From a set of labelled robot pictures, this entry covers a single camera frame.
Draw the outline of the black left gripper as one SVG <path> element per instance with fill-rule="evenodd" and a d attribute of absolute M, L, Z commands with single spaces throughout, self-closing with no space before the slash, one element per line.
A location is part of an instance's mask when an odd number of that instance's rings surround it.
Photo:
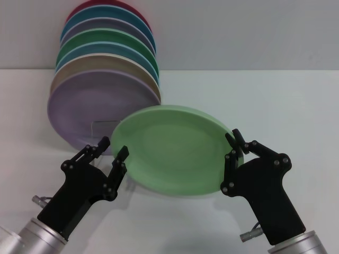
<path fill-rule="evenodd" d="M 109 138 L 104 136 L 97 146 L 87 144 L 61 164 L 65 182 L 37 216 L 40 222 L 62 237 L 69 237 L 94 203 L 115 200 L 127 172 L 124 161 L 129 156 L 128 147 L 120 149 L 108 177 L 100 169 L 89 165 L 103 155 L 109 145 Z"/>

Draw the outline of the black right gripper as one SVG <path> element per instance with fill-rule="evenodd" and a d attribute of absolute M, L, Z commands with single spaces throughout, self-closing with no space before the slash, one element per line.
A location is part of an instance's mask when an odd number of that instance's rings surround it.
<path fill-rule="evenodd" d="M 246 142 L 238 129 L 232 132 L 234 138 L 225 134 L 231 151 L 225 154 L 222 193 L 249 202 L 271 245 L 304 233 L 306 227 L 282 185 L 283 176 L 291 169 L 289 156 L 256 140 Z M 253 153 L 258 158 L 238 167 L 239 148 L 241 153 Z"/>

